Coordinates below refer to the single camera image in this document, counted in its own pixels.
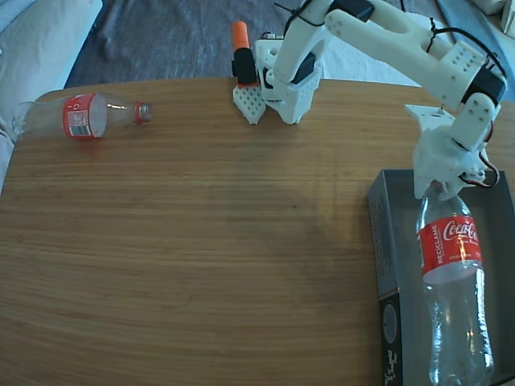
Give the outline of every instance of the bottle lying on side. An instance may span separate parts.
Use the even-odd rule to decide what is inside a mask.
[[[442,183],[429,186],[417,223],[432,325],[429,378],[434,386],[487,386],[493,357],[476,224],[465,202],[441,200],[444,192]]]
[[[127,102],[104,93],[66,96],[51,102],[24,102],[19,105],[11,125],[11,136],[72,139],[101,138],[109,129],[151,119],[151,105]]]

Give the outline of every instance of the wood grain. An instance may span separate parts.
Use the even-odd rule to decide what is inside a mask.
[[[100,141],[20,142],[0,201],[0,384],[379,385],[366,191],[410,167],[417,88],[324,81],[249,126],[233,80],[103,90],[154,105]],[[515,107],[490,158],[515,185]]]

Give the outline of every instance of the plastic bottle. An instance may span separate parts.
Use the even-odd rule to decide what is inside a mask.
[[[441,201],[433,182],[417,223],[424,294],[431,314],[429,378],[438,386],[488,385],[493,357],[484,314],[484,272],[476,226],[457,195]]]
[[[150,105],[130,103],[103,93],[66,96],[57,101],[25,102],[19,105],[11,127],[14,141],[31,138],[100,138],[106,129],[151,119]]]

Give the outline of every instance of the open cardboard box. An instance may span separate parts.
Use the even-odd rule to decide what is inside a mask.
[[[383,170],[369,190],[381,310],[385,386],[430,385],[431,321],[423,297],[412,170]],[[485,307],[495,372],[515,376],[515,212],[505,174],[491,189],[460,193],[476,221],[485,272]]]

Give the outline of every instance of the robotic arm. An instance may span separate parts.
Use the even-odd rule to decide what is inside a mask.
[[[482,186],[486,144],[501,109],[506,79],[486,68],[486,55],[454,45],[382,0],[306,0],[286,25],[284,39],[267,35],[255,44],[259,86],[254,96],[298,123],[311,107],[321,77],[319,60],[332,36],[404,73],[452,110],[406,106],[421,136],[414,152],[414,193],[422,198],[433,180],[452,196]],[[249,118],[243,105],[240,110]],[[257,123],[264,109],[254,111]]]

